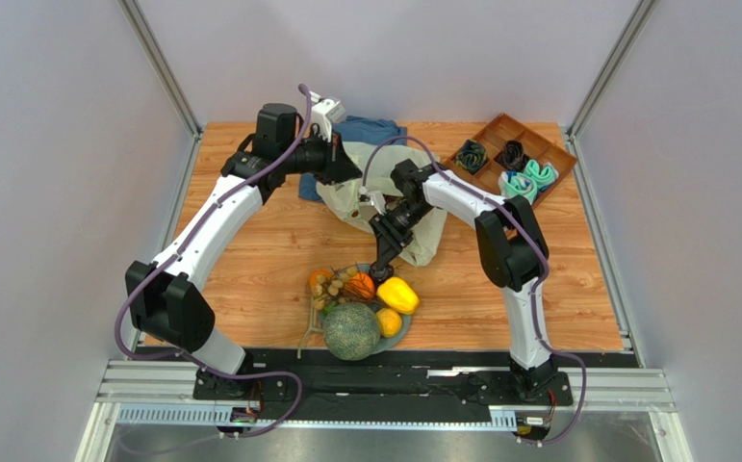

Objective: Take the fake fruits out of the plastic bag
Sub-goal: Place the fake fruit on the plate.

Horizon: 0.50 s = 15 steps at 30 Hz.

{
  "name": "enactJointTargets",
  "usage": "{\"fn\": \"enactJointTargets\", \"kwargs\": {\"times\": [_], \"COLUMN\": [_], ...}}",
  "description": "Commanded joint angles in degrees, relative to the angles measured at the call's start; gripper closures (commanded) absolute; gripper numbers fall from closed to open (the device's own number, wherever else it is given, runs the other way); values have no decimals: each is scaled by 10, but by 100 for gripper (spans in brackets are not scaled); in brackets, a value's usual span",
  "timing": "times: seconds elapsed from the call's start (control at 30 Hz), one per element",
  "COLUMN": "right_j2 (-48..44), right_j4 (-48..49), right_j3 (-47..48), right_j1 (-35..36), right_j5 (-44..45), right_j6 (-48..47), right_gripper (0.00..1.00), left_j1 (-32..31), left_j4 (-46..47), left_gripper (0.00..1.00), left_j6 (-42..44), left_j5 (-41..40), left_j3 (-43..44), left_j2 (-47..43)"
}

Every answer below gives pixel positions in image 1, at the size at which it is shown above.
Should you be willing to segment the fake orange fruit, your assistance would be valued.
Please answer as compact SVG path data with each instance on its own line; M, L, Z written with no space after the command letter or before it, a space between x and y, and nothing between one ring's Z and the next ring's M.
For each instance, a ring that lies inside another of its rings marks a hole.
M349 277L345 289L349 294L362 299L373 299L376 294L374 281L362 271Z

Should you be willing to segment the fake yellow bell pepper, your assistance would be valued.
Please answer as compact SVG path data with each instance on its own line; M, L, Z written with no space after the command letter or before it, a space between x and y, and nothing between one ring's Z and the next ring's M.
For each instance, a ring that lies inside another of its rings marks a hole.
M388 307L403 315L412 315L421 305L421 299L402 278L394 276L381 283L376 296Z

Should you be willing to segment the translucent pale green plastic bag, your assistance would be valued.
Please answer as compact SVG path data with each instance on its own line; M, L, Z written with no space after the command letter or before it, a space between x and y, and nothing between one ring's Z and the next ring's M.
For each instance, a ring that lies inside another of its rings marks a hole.
M369 217L364 217L360 207L361 188L369 192L382 193L389 205L402 197L396 188L390 174L396 164L411 160L417 167L426 167L430 164L428 154L423 150L401 144L386 145L372 157L375 149L372 144L346 141L344 148L348 158L359 169L370 165L368 179L363 182L360 178L337 185L315 184L317 194L326 206L340 220L347 224L370 233ZM425 267L438 253L438 247L443 236L448 213L433 209L413 228L413 241L405 247L399 257L414 267Z

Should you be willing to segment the fake yellow lemon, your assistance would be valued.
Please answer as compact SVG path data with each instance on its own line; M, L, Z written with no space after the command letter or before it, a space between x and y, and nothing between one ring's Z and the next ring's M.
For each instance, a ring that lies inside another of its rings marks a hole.
M376 312L379 331L384 338L394 338L403 327L401 314L390 308L382 308Z

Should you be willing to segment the fake brown longan bunch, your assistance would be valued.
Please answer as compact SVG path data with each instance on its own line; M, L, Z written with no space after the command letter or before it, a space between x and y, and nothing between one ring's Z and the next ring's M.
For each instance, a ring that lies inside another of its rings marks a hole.
M349 302L369 302L372 299L362 299L349 294L345 289L345 283L349 277L358 271L366 273L358 265L348 266L342 269L329 269L333 272L330 284L310 287L312 307L316 312L326 312L338 305Z

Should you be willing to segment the fake netted melon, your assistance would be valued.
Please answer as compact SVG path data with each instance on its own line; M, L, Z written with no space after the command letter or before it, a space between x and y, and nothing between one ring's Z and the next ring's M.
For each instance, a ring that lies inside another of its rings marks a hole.
M314 332L321 333L327 349L344 361L363 360L381 351L379 323L367 304L348 302L328 310L314 309L308 329L297 346L298 359Z

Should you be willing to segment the grey round plate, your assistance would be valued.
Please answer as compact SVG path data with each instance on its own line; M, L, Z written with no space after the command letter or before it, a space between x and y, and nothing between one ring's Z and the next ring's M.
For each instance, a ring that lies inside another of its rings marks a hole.
M395 347L408 333L413 315L378 296L367 264L318 270L309 278L311 326L336 357L358 361Z

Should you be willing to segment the fake green orange mango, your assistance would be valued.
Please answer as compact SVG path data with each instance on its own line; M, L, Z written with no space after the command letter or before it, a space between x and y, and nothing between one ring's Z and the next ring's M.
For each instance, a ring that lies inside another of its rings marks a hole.
M328 269L317 269L309 276L309 286L314 287L316 285L324 284L325 286L330 284L333 277L333 272Z

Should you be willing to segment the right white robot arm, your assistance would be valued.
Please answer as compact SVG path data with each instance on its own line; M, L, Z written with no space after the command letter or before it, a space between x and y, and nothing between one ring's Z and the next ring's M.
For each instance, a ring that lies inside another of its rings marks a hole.
M370 220L376 239L371 278L381 283L394 276L392 261L412 242L415 225L429 212L444 210L461 219L474 230L482 269L504 300L510 328L505 389L523 402L553 399L558 366L542 298L549 251L530 203L487 193L438 165L402 161L391 178L402 198Z

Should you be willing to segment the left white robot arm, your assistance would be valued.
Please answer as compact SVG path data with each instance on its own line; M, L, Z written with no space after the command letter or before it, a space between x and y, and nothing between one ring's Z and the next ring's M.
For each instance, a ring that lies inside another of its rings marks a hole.
M126 271L120 316L215 374L236 374L246 352L215 327L201 291L224 249L288 175L310 173L326 185L361 177L333 129L344 117L340 101L320 96L311 97L304 115L287 104L264 105L254 133L225 162L187 227L152 262L136 261Z

